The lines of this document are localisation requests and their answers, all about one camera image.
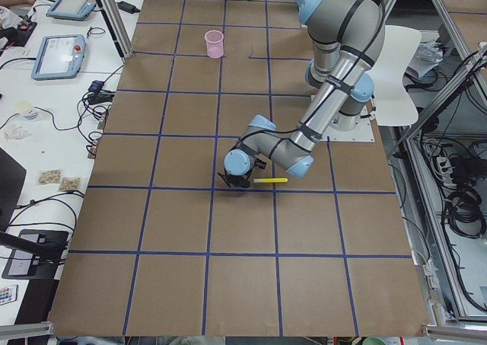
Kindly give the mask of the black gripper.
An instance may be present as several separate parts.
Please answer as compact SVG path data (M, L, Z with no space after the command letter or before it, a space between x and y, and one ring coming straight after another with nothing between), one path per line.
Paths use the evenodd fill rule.
M218 176L228 187L249 188L250 175L254 168L265 169L266 163L249 156L225 156L224 173L218 173Z

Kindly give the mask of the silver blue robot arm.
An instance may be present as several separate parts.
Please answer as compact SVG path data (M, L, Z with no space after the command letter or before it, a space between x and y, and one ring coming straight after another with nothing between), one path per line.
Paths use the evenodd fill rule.
M261 155L302 178L314 162L314 147L383 48L387 16L381 0L295 1L314 48L307 80L318 91L291 131L278 131L260 115L252 119L224 157L220 176L228 187L248 188L252 170L266 166Z

